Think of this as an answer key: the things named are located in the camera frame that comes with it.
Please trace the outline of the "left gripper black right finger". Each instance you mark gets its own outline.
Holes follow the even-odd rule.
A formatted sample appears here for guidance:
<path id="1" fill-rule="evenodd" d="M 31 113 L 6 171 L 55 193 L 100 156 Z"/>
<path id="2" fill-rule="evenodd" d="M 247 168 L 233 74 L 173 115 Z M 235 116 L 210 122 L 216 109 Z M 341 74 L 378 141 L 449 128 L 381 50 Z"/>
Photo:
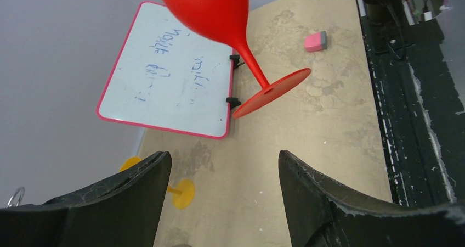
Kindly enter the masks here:
<path id="1" fill-rule="evenodd" d="M 413 208 L 358 192 L 279 153 L 293 246 L 464 246 L 464 202 Z"/>

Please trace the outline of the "red plastic wine glass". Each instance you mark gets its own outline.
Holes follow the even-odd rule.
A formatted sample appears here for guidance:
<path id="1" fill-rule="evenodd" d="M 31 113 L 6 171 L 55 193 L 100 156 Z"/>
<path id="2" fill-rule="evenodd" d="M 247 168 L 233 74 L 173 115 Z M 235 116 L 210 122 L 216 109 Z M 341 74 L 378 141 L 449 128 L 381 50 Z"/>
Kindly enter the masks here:
<path id="1" fill-rule="evenodd" d="M 162 0 L 186 27 L 207 39 L 231 46 L 243 58 L 261 91 L 233 113 L 238 119 L 269 104 L 303 82 L 310 68 L 297 70 L 269 83 L 253 56 L 246 38 L 249 0 Z"/>

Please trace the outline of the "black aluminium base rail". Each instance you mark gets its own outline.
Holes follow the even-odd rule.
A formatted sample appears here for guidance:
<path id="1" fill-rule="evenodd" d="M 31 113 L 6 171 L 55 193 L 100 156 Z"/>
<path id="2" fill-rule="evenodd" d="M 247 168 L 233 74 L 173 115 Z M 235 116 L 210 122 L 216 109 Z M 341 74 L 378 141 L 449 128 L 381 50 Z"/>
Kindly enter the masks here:
<path id="1" fill-rule="evenodd" d="M 464 105 L 437 20 L 375 24 L 358 1 L 393 202 L 464 201 Z"/>

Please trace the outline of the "orange plastic wine glass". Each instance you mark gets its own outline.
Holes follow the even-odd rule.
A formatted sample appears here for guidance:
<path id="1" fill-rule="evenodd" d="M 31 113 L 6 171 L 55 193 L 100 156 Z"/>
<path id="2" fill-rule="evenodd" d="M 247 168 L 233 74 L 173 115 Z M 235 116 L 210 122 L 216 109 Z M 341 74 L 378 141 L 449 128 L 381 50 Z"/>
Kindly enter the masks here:
<path id="1" fill-rule="evenodd" d="M 133 156 L 122 164 L 119 172 L 129 169 L 141 161 L 142 159 L 140 157 Z M 192 203 L 195 196 L 195 185 L 192 180 L 183 179 L 174 187 L 168 185 L 166 192 L 171 193 L 173 206 L 176 209 L 182 210 L 187 208 Z"/>

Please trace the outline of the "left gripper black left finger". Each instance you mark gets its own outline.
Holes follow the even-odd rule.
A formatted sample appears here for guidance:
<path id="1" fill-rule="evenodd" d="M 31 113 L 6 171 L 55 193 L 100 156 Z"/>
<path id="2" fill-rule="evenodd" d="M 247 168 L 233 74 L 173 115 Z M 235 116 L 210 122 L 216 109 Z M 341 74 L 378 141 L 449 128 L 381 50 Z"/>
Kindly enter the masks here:
<path id="1" fill-rule="evenodd" d="M 1 210 L 1 246 L 153 246 L 172 167 L 167 151 L 41 205 Z"/>

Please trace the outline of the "pink grey eraser block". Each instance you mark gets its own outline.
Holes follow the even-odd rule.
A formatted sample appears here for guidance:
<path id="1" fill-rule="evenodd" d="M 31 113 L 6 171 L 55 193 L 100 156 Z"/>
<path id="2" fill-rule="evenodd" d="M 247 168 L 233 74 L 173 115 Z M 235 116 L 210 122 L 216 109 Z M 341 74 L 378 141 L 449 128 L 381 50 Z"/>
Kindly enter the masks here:
<path id="1" fill-rule="evenodd" d="M 320 31 L 305 38 L 304 48 L 307 52 L 317 52 L 327 49 L 327 43 L 326 31 Z"/>

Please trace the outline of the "pink framed whiteboard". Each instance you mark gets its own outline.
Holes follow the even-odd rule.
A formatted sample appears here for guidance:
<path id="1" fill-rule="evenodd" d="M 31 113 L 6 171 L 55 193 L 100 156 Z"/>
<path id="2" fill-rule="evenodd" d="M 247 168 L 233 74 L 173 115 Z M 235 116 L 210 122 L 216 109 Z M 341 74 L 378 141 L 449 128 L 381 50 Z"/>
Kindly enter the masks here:
<path id="1" fill-rule="evenodd" d="M 230 128 L 233 49 L 139 4 L 96 108 L 106 121 L 222 139 Z"/>

